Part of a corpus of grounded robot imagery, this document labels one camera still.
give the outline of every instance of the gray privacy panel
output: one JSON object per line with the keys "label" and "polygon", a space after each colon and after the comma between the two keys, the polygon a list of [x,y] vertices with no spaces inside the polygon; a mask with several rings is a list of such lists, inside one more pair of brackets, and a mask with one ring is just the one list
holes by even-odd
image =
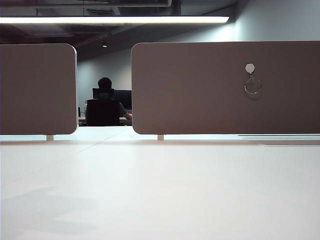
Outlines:
{"label": "gray privacy panel", "polygon": [[0,133],[73,133],[78,126],[76,72],[71,45],[0,45]]}
{"label": "gray privacy panel", "polygon": [[[137,133],[320,133],[319,41],[139,43],[131,54]],[[244,91],[248,63],[258,94]]]}

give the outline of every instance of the ceiling light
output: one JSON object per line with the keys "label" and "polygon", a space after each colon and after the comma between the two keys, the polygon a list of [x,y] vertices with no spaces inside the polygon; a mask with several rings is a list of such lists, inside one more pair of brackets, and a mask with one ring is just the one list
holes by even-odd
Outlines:
{"label": "ceiling light", "polygon": [[0,17],[0,24],[217,24],[228,16]]}

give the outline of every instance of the computer monitor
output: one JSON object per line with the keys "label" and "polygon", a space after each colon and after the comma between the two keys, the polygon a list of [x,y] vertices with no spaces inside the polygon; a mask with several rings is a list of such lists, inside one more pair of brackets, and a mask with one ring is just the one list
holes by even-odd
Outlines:
{"label": "computer monitor", "polygon": [[122,103],[125,109],[132,109],[131,90],[114,90],[114,99]]}

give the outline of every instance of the white desk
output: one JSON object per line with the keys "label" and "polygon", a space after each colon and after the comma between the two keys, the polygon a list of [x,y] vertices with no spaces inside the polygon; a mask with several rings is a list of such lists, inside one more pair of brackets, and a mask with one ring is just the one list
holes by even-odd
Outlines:
{"label": "white desk", "polygon": [[309,140],[157,141],[129,126],[54,138],[1,142],[2,240],[320,239]]}
{"label": "white desk", "polygon": [[[127,126],[132,126],[132,120],[128,120],[125,117],[119,117],[119,120],[121,123],[123,123],[124,125]],[[85,116],[81,116],[78,117],[78,123],[80,124],[84,124],[86,122],[86,117]]]}

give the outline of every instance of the person's arm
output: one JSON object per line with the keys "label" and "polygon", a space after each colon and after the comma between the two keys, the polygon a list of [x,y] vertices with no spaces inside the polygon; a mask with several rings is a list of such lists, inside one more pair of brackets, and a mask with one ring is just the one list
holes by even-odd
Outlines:
{"label": "person's arm", "polygon": [[126,112],[123,116],[124,116],[127,120],[131,120],[131,119],[132,119],[132,113]]}
{"label": "person's arm", "polygon": [[127,120],[132,119],[132,114],[125,110],[121,102],[119,102],[119,114],[120,116],[125,117]]}

